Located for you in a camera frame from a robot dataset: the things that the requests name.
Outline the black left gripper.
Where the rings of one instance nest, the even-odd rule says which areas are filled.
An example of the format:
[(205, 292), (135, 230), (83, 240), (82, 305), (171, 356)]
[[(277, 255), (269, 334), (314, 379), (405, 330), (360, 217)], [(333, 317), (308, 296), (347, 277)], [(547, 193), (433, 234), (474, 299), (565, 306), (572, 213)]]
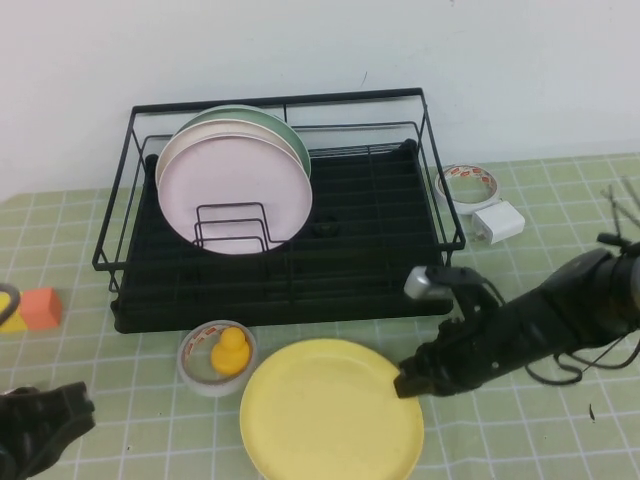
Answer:
[[(93, 413), (82, 381), (49, 391), (19, 387), (3, 393), (1, 478), (28, 479), (51, 468), (69, 445), (95, 427)], [(63, 414), (73, 417), (63, 424)]]

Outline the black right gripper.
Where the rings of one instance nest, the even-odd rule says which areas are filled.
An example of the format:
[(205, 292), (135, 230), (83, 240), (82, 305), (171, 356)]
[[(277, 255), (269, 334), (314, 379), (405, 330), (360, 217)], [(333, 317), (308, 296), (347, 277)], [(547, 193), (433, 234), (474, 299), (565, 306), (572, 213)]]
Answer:
[(393, 381), (399, 398), (469, 392), (530, 362), (525, 303), (467, 305), (462, 312), (463, 321), (445, 324), (435, 341), (400, 362)]

